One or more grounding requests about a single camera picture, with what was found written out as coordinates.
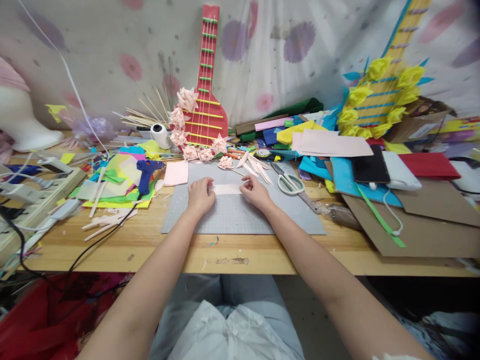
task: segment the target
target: guitar neck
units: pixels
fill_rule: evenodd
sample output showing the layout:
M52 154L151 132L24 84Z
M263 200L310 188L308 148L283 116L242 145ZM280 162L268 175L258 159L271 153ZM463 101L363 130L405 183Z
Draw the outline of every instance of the guitar neck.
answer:
M197 90L201 98L207 98L212 92L212 81L217 50L220 7L203 5L200 42L200 66Z

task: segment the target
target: forearm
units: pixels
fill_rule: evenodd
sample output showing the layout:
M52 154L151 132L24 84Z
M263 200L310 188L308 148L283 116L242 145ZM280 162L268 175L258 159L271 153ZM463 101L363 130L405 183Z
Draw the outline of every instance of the forearm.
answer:
M429 353L333 255L276 205L263 209L291 261L320 298L353 359Z
M190 246L197 214L187 210L130 280L79 359L144 359Z

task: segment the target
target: wooden desk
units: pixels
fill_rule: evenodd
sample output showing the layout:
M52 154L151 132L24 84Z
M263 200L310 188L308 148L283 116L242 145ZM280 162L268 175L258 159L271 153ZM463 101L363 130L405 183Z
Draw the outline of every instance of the wooden desk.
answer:
M65 150L54 147L49 152ZM341 203L318 181L306 181L306 192L312 199L323 198L321 203ZM162 188L150 207L139 209L138 215L127 220L112 236L95 250L86 254L76 271L82 272L136 272L164 239L162 224L167 214L174 187ZM38 257L26 264L37 271L67 271L77 256L91 244L84 238L95 229L83 231L90 223L90 209L57 223L41 240ZM97 210L97 216L103 209ZM333 223L319 215L327 235L315 235L354 275L383 276L435 276L472 277L459 263L444 258L391 258L383 257L361 232ZM215 274L296 274L296 270L275 235L194 234L183 267L185 273Z

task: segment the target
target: black phone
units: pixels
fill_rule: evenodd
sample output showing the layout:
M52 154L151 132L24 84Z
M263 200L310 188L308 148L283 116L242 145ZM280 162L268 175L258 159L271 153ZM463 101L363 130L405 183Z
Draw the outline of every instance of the black phone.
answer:
M382 148L380 145L372 145L370 148L373 155L351 158L353 179L357 183L388 184L390 175L382 154Z

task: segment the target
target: gray cutting mat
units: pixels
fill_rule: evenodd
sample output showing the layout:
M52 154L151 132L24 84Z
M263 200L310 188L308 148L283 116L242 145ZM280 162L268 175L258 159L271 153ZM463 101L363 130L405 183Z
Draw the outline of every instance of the gray cutting mat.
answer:
M234 160L233 165L237 166L237 163L238 160ZM287 174L295 175L291 164L282 163L280 167ZM248 174L242 167L237 170L240 173ZM325 235L326 232L318 215L300 197L286 195L279 189L277 185L278 174L275 170L265 171L273 185L265 184L260 175L259 180L266 186L275 204L283 209L308 234ZM217 161L188 164L188 184L207 176L213 178L216 185L238 184L240 186L242 184L240 175L230 170L220 169ZM161 228L163 234L168 233L173 228L180 215L187 208L188 184L175 187ZM201 218L194 232L196 234L274 234L267 218L255 206L247 202L243 195L218 195L215 204Z

